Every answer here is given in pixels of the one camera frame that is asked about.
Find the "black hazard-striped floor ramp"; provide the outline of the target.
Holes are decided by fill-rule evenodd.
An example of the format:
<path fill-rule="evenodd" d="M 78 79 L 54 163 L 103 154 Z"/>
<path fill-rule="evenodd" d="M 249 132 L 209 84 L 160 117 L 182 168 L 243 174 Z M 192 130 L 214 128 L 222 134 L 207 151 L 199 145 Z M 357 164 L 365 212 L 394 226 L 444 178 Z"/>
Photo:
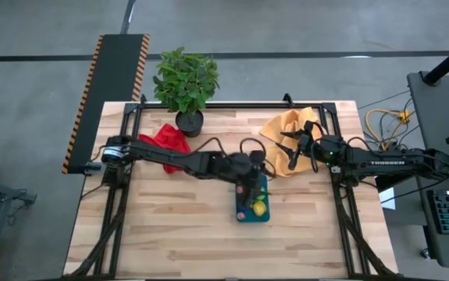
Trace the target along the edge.
<path fill-rule="evenodd" d="M 63 174 L 84 171 L 92 157 L 105 102 L 141 100 L 149 43 L 148 34 L 105 34 L 98 39 L 62 164 Z"/>

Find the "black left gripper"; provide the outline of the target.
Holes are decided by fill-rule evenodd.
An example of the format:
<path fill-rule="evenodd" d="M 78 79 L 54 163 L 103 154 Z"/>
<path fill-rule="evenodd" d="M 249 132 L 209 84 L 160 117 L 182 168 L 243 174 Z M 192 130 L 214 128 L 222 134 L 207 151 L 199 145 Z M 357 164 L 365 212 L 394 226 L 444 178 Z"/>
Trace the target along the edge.
<path fill-rule="evenodd" d="M 226 157 L 226 178 L 231 183 L 245 183 L 243 185 L 243 206 L 247 207 L 260 195 L 260 181 L 265 172 L 266 153 L 253 150 L 250 153 L 234 152 Z"/>

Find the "teal plastic container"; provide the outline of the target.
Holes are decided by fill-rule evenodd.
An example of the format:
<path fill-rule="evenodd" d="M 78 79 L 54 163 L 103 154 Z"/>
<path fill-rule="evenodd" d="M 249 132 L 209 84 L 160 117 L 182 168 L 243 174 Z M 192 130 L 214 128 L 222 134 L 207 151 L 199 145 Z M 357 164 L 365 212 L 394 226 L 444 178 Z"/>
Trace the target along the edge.
<path fill-rule="evenodd" d="M 236 216 L 237 216 L 238 212 L 243 212 L 245 214 L 245 219 L 243 219 L 243 220 L 237 219 L 238 222 L 240 222 L 240 223 L 263 223 L 263 222 L 268 222 L 270 220 L 271 208 L 269 207 L 268 179 L 266 176 L 262 176 L 260 179 L 260 192 L 261 191 L 265 191 L 267 193 L 267 195 L 263 199 L 263 201 L 265 202 L 265 204 L 267 206 L 267 212 L 263 216 L 260 216 L 260 217 L 258 217 L 254 214 L 252 207 L 251 207 L 252 204 L 255 201 L 257 201 L 257 199 L 254 202 L 251 202 L 249 204 L 249 206 L 246 207 L 246 209 L 239 209 L 237 200 L 239 198 L 243 197 L 243 193 L 242 194 L 238 194 L 237 192 L 235 193 Z"/>

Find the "orange cloth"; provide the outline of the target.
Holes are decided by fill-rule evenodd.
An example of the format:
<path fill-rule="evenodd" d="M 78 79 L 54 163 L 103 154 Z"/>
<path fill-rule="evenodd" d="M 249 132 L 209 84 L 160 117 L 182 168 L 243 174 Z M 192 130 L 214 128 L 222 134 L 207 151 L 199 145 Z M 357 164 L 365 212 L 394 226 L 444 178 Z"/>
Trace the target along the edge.
<path fill-rule="evenodd" d="M 274 142 L 273 146 L 266 148 L 266 160 L 269 164 L 267 169 L 281 177 L 290 177 L 295 173 L 302 173 L 312 170 L 311 162 L 308 158 L 300 156 L 294 170 L 288 168 L 290 159 L 286 152 L 281 150 L 276 144 L 281 144 L 286 148 L 295 151 L 298 147 L 298 140 L 285 137 L 281 132 L 297 132 L 304 128 L 307 121 L 318 122 L 317 113 L 310 107 L 302 110 L 291 109 L 268 121 L 259 131 L 267 139 Z"/>

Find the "grey side table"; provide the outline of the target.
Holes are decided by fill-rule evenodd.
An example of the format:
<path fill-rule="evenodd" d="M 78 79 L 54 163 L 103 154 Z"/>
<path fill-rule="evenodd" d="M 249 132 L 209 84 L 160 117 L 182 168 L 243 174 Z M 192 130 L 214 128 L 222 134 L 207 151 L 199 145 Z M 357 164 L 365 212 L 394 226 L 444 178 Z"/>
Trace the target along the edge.
<path fill-rule="evenodd" d="M 449 155 L 449 76 L 444 76 L 435 86 L 422 81 L 421 73 L 407 75 L 422 139 L 427 148 Z"/>

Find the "red cloth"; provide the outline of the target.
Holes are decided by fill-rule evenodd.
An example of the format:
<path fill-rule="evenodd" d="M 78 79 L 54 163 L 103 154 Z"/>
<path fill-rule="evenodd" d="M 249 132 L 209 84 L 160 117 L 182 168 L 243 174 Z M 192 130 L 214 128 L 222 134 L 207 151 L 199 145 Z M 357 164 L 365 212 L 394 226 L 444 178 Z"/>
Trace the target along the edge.
<path fill-rule="evenodd" d="M 157 147 L 182 152 L 185 154 L 191 152 L 183 133 L 169 124 L 164 124 L 154 137 L 139 134 L 138 139 Z"/>

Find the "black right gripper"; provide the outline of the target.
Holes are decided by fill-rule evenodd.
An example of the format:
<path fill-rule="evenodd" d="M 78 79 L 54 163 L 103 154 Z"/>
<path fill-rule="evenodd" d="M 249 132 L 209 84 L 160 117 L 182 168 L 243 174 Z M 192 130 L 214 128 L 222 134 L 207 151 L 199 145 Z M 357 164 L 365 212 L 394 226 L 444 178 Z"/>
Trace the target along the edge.
<path fill-rule="evenodd" d="M 317 128 L 321 133 L 321 137 L 315 139 L 313 130 Z M 281 135 L 296 139 L 298 141 L 296 150 L 286 147 L 282 144 L 276 143 L 276 146 L 290 157 L 289 169 L 294 170 L 297 166 L 300 156 L 305 156 L 310 159 L 312 170 L 318 171 L 319 165 L 317 158 L 322 154 L 323 149 L 320 146 L 322 138 L 325 133 L 322 131 L 322 127 L 317 122 L 306 121 L 304 128 L 296 132 L 281 132 Z"/>

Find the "green plant in black pot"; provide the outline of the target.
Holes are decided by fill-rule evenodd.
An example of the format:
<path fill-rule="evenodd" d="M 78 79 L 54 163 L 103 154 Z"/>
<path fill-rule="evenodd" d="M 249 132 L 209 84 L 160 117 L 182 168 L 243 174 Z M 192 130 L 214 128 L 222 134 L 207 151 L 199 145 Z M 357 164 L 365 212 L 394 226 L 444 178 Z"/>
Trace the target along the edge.
<path fill-rule="evenodd" d="M 186 53 L 180 47 L 162 52 L 156 68 L 154 97 L 176 114 L 175 124 L 184 136 L 198 136 L 206 102 L 219 89 L 216 61 L 206 55 Z"/>

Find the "white paper sheet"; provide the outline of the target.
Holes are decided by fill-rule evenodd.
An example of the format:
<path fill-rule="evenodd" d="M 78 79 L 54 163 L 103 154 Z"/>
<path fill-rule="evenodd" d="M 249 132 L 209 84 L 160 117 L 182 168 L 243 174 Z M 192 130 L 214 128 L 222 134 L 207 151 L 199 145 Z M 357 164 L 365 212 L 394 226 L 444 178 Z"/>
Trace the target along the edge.
<path fill-rule="evenodd" d="M 382 208 L 395 210 L 394 188 L 379 192 L 380 204 Z"/>

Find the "yellow toy lemon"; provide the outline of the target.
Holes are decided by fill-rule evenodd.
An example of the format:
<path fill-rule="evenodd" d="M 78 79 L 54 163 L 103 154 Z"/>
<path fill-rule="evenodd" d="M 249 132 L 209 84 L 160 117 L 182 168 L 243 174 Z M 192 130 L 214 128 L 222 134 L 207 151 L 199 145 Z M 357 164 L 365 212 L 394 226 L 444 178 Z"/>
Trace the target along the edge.
<path fill-rule="evenodd" d="M 258 217 L 263 216 L 267 212 L 267 206 L 264 201 L 257 200 L 251 207 L 254 214 Z"/>

